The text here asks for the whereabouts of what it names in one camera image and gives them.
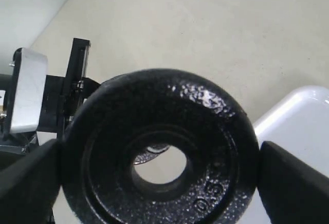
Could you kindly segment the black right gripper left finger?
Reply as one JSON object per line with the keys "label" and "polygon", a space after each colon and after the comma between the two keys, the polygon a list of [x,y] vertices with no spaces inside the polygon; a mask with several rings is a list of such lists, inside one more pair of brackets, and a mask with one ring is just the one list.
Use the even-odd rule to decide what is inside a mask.
{"label": "black right gripper left finger", "polygon": [[52,139],[1,171],[1,223],[46,223],[60,189]]}

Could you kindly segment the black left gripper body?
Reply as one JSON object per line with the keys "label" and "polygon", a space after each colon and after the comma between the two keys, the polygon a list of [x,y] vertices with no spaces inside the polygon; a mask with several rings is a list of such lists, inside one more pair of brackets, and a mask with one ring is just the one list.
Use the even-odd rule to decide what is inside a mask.
{"label": "black left gripper body", "polygon": [[46,75],[38,127],[33,132],[9,133],[13,102],[19,75],[21,50],[12,58],[12,74],[1,74],[1,152],[24,155],[39,146],[38,132],[54,133],[61,139],[77,109],[98,87],[99,83],[86,77],[90,41],[75,38],[66,75]]}

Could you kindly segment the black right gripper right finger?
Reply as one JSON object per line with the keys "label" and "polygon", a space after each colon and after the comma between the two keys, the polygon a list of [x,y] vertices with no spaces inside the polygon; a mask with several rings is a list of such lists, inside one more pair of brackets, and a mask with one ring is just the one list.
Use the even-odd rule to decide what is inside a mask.
{"label": "black right gripper right finger", "polygon": [[271,223],[328,223],[328,178],[270,141],[260,149],[258,191]]}

